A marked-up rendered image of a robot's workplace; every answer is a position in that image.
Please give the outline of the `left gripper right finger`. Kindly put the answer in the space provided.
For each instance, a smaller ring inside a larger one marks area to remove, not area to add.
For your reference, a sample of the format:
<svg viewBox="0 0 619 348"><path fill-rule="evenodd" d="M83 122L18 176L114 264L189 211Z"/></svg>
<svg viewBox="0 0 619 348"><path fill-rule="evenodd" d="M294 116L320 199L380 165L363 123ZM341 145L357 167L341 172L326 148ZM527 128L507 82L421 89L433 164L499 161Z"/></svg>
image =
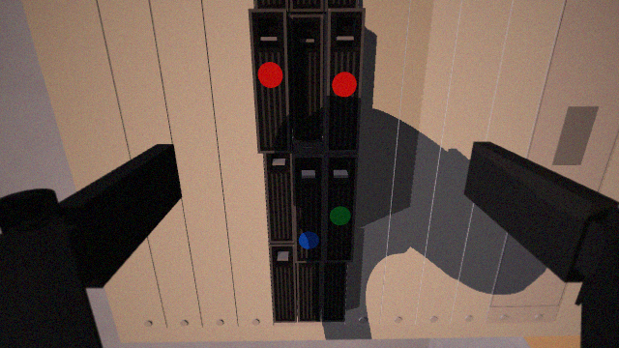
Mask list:
<svg viewBox="0 0 619 348"><path fill-rule="evenodd" d="M619 348L619 202L490 141L464 195L564 282L582 282L580 348Z"/></svg>

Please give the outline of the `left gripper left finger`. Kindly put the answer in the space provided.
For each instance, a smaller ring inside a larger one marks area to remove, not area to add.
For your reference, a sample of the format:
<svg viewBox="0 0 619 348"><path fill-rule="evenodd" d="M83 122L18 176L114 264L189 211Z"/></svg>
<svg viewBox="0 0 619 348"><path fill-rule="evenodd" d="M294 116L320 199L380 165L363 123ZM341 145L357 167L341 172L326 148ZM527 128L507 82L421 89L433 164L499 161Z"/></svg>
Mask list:
<svg viewBox="0 0 619 348"><path fill-rule="evenodd" d="M103 348L86 288L103 288L181 198L174 144L59 203L50 188L1 197L0 348Z"/></svg>

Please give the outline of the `grey metal rack frame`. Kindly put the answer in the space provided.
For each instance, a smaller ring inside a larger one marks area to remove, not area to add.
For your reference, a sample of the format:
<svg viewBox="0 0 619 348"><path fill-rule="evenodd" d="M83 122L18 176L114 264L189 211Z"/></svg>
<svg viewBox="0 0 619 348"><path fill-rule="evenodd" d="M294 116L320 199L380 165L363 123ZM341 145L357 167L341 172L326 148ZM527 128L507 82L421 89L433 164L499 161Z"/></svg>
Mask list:
<svg viewBox="0 0 619 348"><path fill-rule="evenodd" d="M274 323L254 0L21 0L76 191L174 144L182 198L104 287L121 343L580 335L464 195L490 141L619 202L619 0L366 8L345 322Z"/></svg>

